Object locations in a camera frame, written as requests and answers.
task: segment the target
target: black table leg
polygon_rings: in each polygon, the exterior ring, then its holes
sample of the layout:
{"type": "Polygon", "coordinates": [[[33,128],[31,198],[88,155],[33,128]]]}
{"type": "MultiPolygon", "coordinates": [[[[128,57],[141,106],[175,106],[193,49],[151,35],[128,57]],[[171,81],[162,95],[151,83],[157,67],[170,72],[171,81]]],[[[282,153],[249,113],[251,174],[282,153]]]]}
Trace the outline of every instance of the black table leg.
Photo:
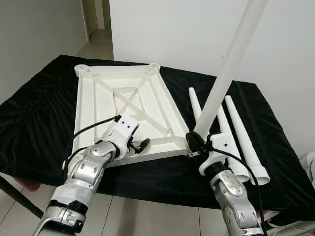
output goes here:
{"type": "Polygon", "coordinates": [[[37,206],[35,206],[29,199],[27,199],[22,193],[20,193],[15,187],[13,187],[8,181],[0,176],[0,188],[19,204],[24,206],[31,213],[41,219],[43,212],[37,206]]]}

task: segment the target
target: white pipe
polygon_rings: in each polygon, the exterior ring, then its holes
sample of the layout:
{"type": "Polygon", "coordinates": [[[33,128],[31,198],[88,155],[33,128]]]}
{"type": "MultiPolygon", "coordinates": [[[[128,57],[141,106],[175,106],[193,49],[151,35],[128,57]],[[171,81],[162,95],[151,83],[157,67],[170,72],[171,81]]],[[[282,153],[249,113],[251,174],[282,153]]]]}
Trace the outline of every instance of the white pipe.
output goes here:
{"type": "Polygon", "coordinates": [[[189,96],[190,96],[193,115],[195,116],[195,121],[197,122],[199,117],[200,117],[200,114],[201,114],[201,107],[200,107],[195,89],[193,87],[190,87],[190,88],[188,88],[188,92],[189,92],[189,96]]]}
{"type": "MultiPolygon", "coordinates": [[[[195,89],[193,87],[188,88],[189,91],[189,96],[190,96],[190,101],[192,105],[192,110],[193,114],[195,116],[196,122],[199,119],[199,116],[201,114],[201,107],[195,92],[195,89]]],[[[233,138],[232,131],[230,129],[230,126],[228,124],[227,118],[225,116],[223,107],[220,106],[219,111],[218,111],[218,121],[219,121],[219,126],[220,130],[222,133],[227,133],[230,134],[230,141],[229,141],[229,146],[230,146],[230,152],[240,158],[240,154],[238,152],[235,140],[233,138]]],[[[229,163],[229,168],[233,171],[235,177],[238,179],[238,181],[244,183],[250,179],[249,173],[247,169],[238,161],[234,160],[233,158],[227,157],[227,161],[229,163]]]]}
{"type": "MultiPolygon", "coordinates": [[[[266,169],[261,165],[258,159],[258,156],[255,152],[254,147],[252,146],[252,142],[246,132],[246,129],[236,110],[236,107],[231,96],[226,96],[225,101],[247,165],[255,174],[259,185],[269,183],[270,177],[266,169]]],[[[252,184],[255,184],[252,176],[250,176],[250,181],[252,184]]]]}
{"type": "Polygon", "coordinates": [[[266,4],[267,0],[249,0],[246,6],[230,48],[225,56],[221,71],[216,78],[194,129],[204,139],[223,102],[224,96],[251,41],[266,4]]]}
{"type": "MultiPolygon", "coordinates": [[[[230,134],[230,141],[228,143],[230,146],[230,153],[241,159],[240,153],[238,152],[231,128],[228,124],[222,105],[219,108],[217,117],[221,132],[230,134]]],[[[233,171],[238,181],[244,183],[250,179],[250,175],[247,169],[241,163],[239,163],[237,160],[234,160],[231,157],[227,157],[227,161],[229,168],[233,171]]]]}

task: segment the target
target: white wall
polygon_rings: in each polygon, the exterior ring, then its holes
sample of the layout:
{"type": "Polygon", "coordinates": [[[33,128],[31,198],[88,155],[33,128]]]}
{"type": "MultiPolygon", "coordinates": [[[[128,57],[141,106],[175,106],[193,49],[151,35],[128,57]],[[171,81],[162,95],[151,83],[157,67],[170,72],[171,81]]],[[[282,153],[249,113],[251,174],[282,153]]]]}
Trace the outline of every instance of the white wall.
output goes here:
{"type": "Polygon", "coordinates": [[[79,0],[0,0],[0,104],[59,54],[87,42],[79,0]]]}
{"type": "Polygon", "coordinates": [[[95,0],[97,25],[99,29],[105,29],[103,2],[102,0],[95,0]]]}
{"type": "Polygon", "coordinates": [[[109,0],[103,0],[103,12],[105,27],[108,27],[110,22],[109,0]]]}
{"type": "MultiPolygon", "coordinates": [[[[111,0],[114,58],[216,75],[246,4],[111,0]]],[[[270,0],[235,79],[258,84],[299,156],[314,151],[314,1],[270,0]]]]}

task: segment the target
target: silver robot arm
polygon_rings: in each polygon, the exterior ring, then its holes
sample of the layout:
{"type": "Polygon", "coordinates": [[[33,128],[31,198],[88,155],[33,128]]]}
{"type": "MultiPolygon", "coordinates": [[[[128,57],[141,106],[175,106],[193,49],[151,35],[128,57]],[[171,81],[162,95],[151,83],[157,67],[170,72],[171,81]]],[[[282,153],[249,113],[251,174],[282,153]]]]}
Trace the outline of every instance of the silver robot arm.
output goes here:
{"type": "Polygon", "coordinates": [[[224,135],[208,136],[205,142],[196,132],[186,134],[192,151],[189,158],[197,163],[201,175],[208,176],[230,236],[263,236],[256,211],[247,192],[233,172],[225,167],[226,156],[213,150],[229,152],[229,139],[224,135]]]}
{"type": "Polygon", "coordinates": [[[149,144],[149,139],[140,146],[132,142],[138,126],[132,117],[122,116],[108,137],[85,149],[83,158],[69,167],[65,183],[56,188],[33,236],[74,236],[81,232],[107,165],[123,158],[130,147],[140,153],[149,144]]]}

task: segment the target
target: wire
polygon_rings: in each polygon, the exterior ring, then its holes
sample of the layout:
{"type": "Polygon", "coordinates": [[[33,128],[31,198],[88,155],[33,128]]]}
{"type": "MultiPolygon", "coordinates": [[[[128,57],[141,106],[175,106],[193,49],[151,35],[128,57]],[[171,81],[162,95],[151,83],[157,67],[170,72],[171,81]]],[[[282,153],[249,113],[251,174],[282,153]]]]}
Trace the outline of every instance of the wire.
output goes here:
{"type": "Polygon", "coordinates": [[[299,230],[299,231],[304,231],[304,232],[315,232],[315,230],[304,230],[304,229],[298,229],[298,228],[296,228],[295,226],[293,226],[293,225],[290,225],[290,227],[292,227],[292,228],[294,228],[294,229],[296,229],[296,230],[299,230]]]}
{"type": "Polygon", "coordinates": [[[277,229],[277,231],[275,231],[275,233],[272,236],[275,236],[277,234],[277,232],[279,232],[282,229],[277,229]]]}
{"type": "Polygon", "coordinates": [[[68,142],[68,144],[67,144],[67,147],[66,147],[66,150],[65,150],[65,151],[66,151],[66,155],[68,154],[68,152],[69,152],[69,150],[70,150],[70,145],[71,145],[71,143],[73,142],[73,140],[74,140],[79,134],[81,134],[81,133],[83,133],[83,132],[85,132],[85,131],[87,131],[87,130],[89,130],[89,129],[92,129],[92,128],[98,126],[98,125],[108,123],[108,122],[110,122],[110,121],[112,121],[112,120],[115,120],[115,121],[117,122],[121,117],[122,117],[121,115],[117,115],[117,116],[111,117],[111,118],[109,118],[109,119],[102,120],[102,121],[100,121],[100,122],[91,124],[91,125],[89,125],[89,126],[83,128],[83,129],[79,130],[78,132],[76,132],[76,133],[71,137],[71,139],[69,140],[69,142],[68,142]]]}
{"type": "MultiPolygon", "coordinates": [[[[69,140],[69,142],[68,142],[68,144],[67,144],[67,147],[66,147],[66,150],[65,150],[66,155],[67,155],[67,154],[69,153],[69,151],[70,151],[71,143],[73,142],[73,140],[74,140],[79,134],[81,134],[81,133],[83,133],[83,132],[85,132],[85,131],[87,131],[87,130],[89,130],[89,129],[92,129],[92,128],[98,126],[98,125],[108,123],[108,122],[110,122],[110,121],[112,121],[112,120],[115,120],[115,122],[117,122],[121,117],[122,117],[121,115],[116,115],[116,116],[111,117],[111,118],[109,118],[109,119],[102,120],[102,121],[100,121],[100,122],[91,124],[91,125],[89,125],[89,126],[83,128],[83,129],[80,129],[80,130],[79,130],[78,132],[76,132],[76,133],[71,137],[71,139],[69,140]]],[[[86,149],[86,148],[87,148],[87,147],[79,148],[79,149],[76,150],[73,154],[71,154],[71,156],[70,156],[69,158],[67,158],[67,159],[65,160],[64,177],[67,176],[68,166],[69,166],[70,161],[74,158],[74,156],[75,156],[78,152],[80,152],[80,151],[82,151],[82,150],[84,150],[84,149],[86,149]]]]}
{"type": "Polygon", "coordinates": [[[80,151],[82,151],[82,150],[85,150],[87,147],[88,147],[88,146],[79,148],[79,149],[76,150],[73,154],[71,154],[71,156],[69,157],[69,163],[70,163],[70,161],[74,158],[74,156],[75,156],[76,154],[78,154],[78,153],[79,153],[80,151]]]}
{"type": "Polygon", "coordinates": [[[260,187],[259,187],[257,178],[256,178],[255,174],[253,173],[253,171],[251,170],[251,168],[244,161],[242,161],[241,159],[239,159],[238,157],[236,157],[235,155],[233,155],[233,154],[231,154],[229,152],[218,150],[218,149],[215,149],[215,148],[212,148],[211,151],[215,151],[215,152],[218,152],[218,153],[221,153],[223,155],[226,155],[226,156],[229,156],[229,157],[233,158],[234,160],[240,162],[248,170],[248,172],[250,173],[250,175],[252,176],[252,178],[253,178],[253,180],[255,182],[255,185],[256,185],[257,191],[258,191],[259,213],[260,213],[260,218],[261,218],[262,230],[264,231],[264,235],[268,236],[267,230],[266,230],[266,225],[265,225],[264,210],[263,210],[263,207],[262,207],[262,198],[261,198],[260,187]]]}
{"type": "Polygon", "coordinates": [[[281,231],[281,230],[284,230],[284,229],[286,229],[286,227],[281,227],[281,228],[277,229],[277,231],[275,231],[275,233],[274,233],[272,236],[275,236],[277,232],[279,232],[279,231],[281,231]]]}
{"type": "Polygon", "coordinates": [[[285,229],[285,228],[287,228],[287,227],[292,227],[292,228],[294,228],[294,229],[296,229],[296,230],[298,230],[298,231],[315,232],[315,230],[299,229],[299,228],[293,226],[293,224],[295,224],[296,222],[294,222],[294,223],[292,223],[292,224],[288,224],[288,225],[283,225],[283,226],[279,226],[279,225],[272,224],[272,223],[270,223],[270,220],[268,220],[267,223],[268,223],[268,225],[270,225],[271,227],[279,228],[279,229],[281,229],[281,230],[282,230],[282,229],[285,229]]]}

